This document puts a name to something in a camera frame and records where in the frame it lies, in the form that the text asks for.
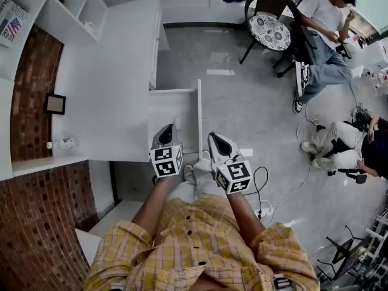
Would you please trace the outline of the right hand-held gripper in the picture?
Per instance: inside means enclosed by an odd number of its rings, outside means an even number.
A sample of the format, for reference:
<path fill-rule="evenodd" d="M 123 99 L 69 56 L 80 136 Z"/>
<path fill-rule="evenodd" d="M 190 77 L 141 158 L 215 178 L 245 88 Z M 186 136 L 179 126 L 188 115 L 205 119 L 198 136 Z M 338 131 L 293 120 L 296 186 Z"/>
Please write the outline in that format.
<path fill-rule="evenodd" d="M 246 191 L 253 173 L 249 161 L 242 155 L 237 144 L 216 132 L 209 133 L 207 142 L 213 179 L 217 186 L 227 195 Z"/>

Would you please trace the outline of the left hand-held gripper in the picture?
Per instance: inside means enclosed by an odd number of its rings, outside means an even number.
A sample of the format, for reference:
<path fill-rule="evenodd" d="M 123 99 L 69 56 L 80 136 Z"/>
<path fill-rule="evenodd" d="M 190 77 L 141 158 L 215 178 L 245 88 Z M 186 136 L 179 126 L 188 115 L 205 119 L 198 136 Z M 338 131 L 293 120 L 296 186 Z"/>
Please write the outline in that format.
<path fill-rule="evenodd" d="M 158 178 L 180 174 L 183 162 L 182 145 L 177 130 L 181 129 L 181 118 L 174 118 L 174 124 L 163 127 L 152 140 L 150 159 Z"/>

